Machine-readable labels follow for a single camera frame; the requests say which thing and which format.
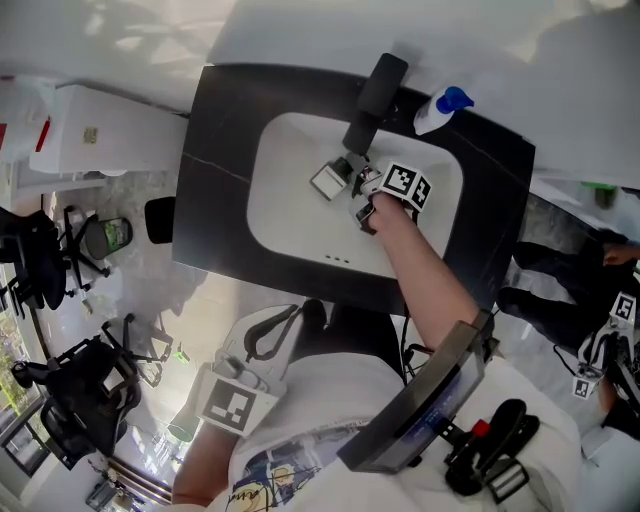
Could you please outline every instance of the black faucet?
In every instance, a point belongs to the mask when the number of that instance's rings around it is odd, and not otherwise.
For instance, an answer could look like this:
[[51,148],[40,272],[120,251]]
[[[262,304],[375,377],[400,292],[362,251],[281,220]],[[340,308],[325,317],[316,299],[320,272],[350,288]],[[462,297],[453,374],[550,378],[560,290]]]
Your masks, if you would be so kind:
[[358,96],[358,108],[342,139],[349,151],[367,154],[408,68],[409,64],[395,55],[382,54]]

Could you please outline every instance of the soap dispenser bottle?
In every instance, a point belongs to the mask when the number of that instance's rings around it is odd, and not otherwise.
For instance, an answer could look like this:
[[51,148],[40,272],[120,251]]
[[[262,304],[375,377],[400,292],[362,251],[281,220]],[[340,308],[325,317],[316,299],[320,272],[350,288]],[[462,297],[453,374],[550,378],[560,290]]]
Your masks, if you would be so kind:
[[447,87],[438,91],[416,112],[413,127],[416,135],[440,128],[453,117],[456,110],[473,107],[474,103],[460,87]]

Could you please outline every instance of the tile floor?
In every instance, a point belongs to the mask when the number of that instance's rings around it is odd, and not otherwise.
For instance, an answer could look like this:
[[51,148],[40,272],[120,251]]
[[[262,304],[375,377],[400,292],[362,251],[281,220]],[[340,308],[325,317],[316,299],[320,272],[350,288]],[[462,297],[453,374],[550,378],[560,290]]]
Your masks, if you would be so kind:
[[[186,363],[172,356],[162,365],[142,365],[145,376],[150,381],[159,379],[159,383],[156,387],[143,385],[143,402],[128,415],[132,428],[116,450],[123,460],[167,483],[173,481],[176,459],[183,456],[186,446],[171,438],[166,426],[182,407],[198,366],[212,359],[238,318],[266,306],[300,304],[304,300],[183,266],[171,260],[170,245],[151,244],[144,225],[144,204],[149,199],[174,195],[176,185],[176,173],[128,173],[110,179],[101,189],[48,198],[45,206],[54,219],[61,218],[63,208],[70,204],[79,211],[95,210],[102,219],[127,217],[133,225],[134,240],[107,258],[113,269],[108,279],[101,277],[89,292],[66,298],[56,311],[38,312],[54,355],[93,336],[104,321],[122,319],[129,312],[137,319],[133,340],[138,350],[161,354],[164,344],[159,340],[165,340],[173,353],[186,353]],[[575,251],[584,232],[584,226],[568,214],[535,197],[530,199],[523,239]],[[568,300],[553,278],[534,274],[521,272],[512,264],[507,280],[547,298]],[[401,320],[396,319],[396,324],[400,327]],[[502,340],[503,354],[568,411],[582,432],[600,420],[595,400],[582,402],[571,397],[570,375],[552,352],[551,344],[528,324],[499,314],[495,333]],[[408,338],[409,342],[418,341],[415,330],[409,330]]]

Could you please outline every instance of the green container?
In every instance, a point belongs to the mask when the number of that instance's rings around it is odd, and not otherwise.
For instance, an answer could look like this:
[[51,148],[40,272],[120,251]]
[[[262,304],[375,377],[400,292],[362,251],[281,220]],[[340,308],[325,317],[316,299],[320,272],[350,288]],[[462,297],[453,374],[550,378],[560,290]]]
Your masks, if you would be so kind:
[[102,260],[133,240],[133,228],[124,217],[94,220],[87,225],[85,243],[94,260]]

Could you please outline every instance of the white sink basin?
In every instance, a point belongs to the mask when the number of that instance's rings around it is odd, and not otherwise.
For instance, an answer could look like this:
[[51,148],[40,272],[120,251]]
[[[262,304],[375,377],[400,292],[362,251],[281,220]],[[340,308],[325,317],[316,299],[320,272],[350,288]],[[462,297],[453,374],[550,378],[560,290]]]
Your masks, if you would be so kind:
[[[267,249],[318,263],[394,277],[380,243],[349,215],[350,189],[329,202],[309,179],[328,161],[344,156],[348,124],[305,114],[273,119],[262,132],[249,193],[247,219]],[[372,163],[392,159],[422,170],[432,190],[418,227],[442,256],[462,191],[462,169],[448,151],[379,130]]]

